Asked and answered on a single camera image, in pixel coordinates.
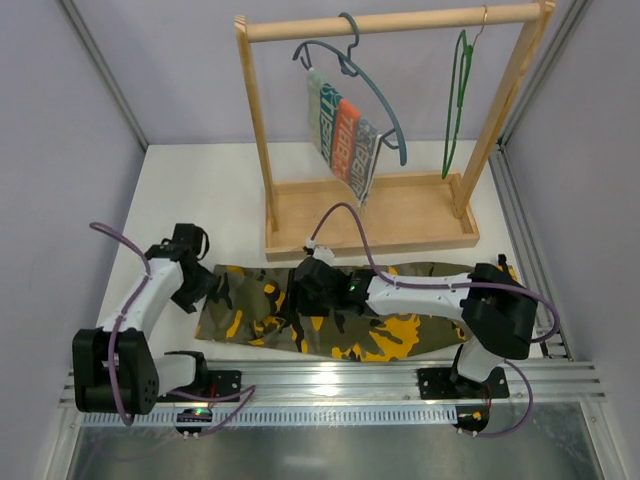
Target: white cable tray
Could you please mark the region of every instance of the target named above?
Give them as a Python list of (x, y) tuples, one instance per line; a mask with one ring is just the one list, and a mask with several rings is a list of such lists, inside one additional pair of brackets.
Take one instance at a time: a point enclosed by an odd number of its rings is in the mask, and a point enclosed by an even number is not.
[[(183, 408), (156, 407), (149, 415), (136, 417), (133, 427), (195, 426), (190, 422), (177, 422)], [(200, 423), (206, 428), (224, 420), (233, 407), (217, 405), (212, 409), (211, 423)], [(455, 406), (337, 406), (337, 407), (247, 407), (229, 422), (231, 427), (307, 427), (307, 426), (364, 426), (364, 425), (426, 425), (451, 424), (456, 421)], [(83, 427), (122, 427), (116, 414), (89, 413), (84, 416)]]

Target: black mounting bracket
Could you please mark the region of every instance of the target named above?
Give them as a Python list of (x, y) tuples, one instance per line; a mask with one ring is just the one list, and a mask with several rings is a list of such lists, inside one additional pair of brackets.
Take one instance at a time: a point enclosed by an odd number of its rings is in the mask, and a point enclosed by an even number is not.
[[(461, 400), (465, 398), (482, 399), (482, 389), (476, 392), (475, 397), (462, 396), (456, 385), (451, 381), (451, 368), (419, 368), (418, 390), (421, 400)], [(489, 378), (482, 383), (488, 388), (491, 398), (509, 398), (509, 385), (502, 367), (496, 367)]]
[[(238, 393), (242, 387), (242, 372), (240, 370), (208, 370), (206, 372), (207, 387), (204, 389), (196, 389), (196, 392), (189, 391), (189, 387), (181, 388), (180, 391), (192, 393), (193, 395), (203, 397), (226, 397), (227, 395), (233, 395)], [(181, 402), (183, 398), (177, 396), (167, 395), (158, 399), (158, 403), (163, 402)], [(239, 402), (240, 398), (234, 398), (231, 400), (223, 400), (220, 403), (226, 402)], [(176, 418), (178, 425), (176, 430), (181, 435), (183, 434), (196, 434), (202, 432), (205, 428), (211, 426), (213, 420), (212, 409), (215, 409), (215, 404), (210, 408), (185, 408), (182, 412), (178, 413)]]
[[(242, 372), (240, 370), (209, 370), (201, 352), (170, 352), (171, 354), (187, 354), (196, 358), (196, 375), (193, 383), (179, 388), (180, 392), (198, 397), (226, 397), (238, 393), (242, 389)], [(185, 399), (177, 395), (158, 397), (158, 403), (184, 402)], [(223, 400), (223, 402), (239, 402), (240, 398)]]

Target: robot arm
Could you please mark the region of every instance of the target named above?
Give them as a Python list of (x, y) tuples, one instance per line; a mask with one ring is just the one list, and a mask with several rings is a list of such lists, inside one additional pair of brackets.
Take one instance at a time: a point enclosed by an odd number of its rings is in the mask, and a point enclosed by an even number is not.
[[(519, 286), (508, 273), (490, 264), (476, 265), (471, 274), (449, 277), (387, 277), (405, 285), (483, 282)], [(529, 356), (537, 302), (524, 295), (483, 288), (406, 288), (390, 284), (371, 269), (347, 275), (313, 256), (296, 268), (294, 280), (297, 308), (303, 315), (323, 316), (329, 308), (365, 316), (406, 312), (442, 316), (465, 325), (473, 338), (458, 350), (451, 373), (462, 396), (475, 396), (505, 358)]]
[[(171, 352), (154, 360), (147, 344), (170, 300), (185, 312), (193, 313), (194, 303), (216, 287), (218, 279), (198, 264), (203, 238), (206, 234), (201, 228), (177, 224), (171, 240), (152, 246), (145, 255), (151, 267), (150, 279), (129, 307), (127, 319), (117, 333), (120, 396), (129, 413), (149, 413), (159, 396), (200, 381), (202, 369), (206, 370), (202, 354)], [(140, 281), (136, 281), (127, 299), (139, 284)], [(109, 336), (127, 301), (96, 329), (80, 330), (74, 337), (75, 398), (81, 411), (116, 411), (106, 357)]]

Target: camouflage shirt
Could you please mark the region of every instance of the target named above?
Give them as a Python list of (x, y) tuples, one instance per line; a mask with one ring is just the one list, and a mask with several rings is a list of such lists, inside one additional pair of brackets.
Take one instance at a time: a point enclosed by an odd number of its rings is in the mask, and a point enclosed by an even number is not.
[[(356, 267), (340, 267), (350, 272)], [(471, 272), (463, 265), (409, 263), (389, 273), (446, 276)], [(357, 361), (390, 361), (431, 352), (465, 340), (451, 320), (403, 313), (378, 318), (331, 311), (326, 317), (286, 318), (288, 268), (219, 265), (221, 277), (201, 314), (196, 338), (297, 351)]]

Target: hanging t-shirt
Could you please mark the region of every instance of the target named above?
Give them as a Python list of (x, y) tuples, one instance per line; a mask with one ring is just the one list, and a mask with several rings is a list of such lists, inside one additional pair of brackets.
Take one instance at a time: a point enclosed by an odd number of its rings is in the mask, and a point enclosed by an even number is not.
[(362, 206), (371, 190), (382, 135), (313, 68), (307, 86), (311, 142)]

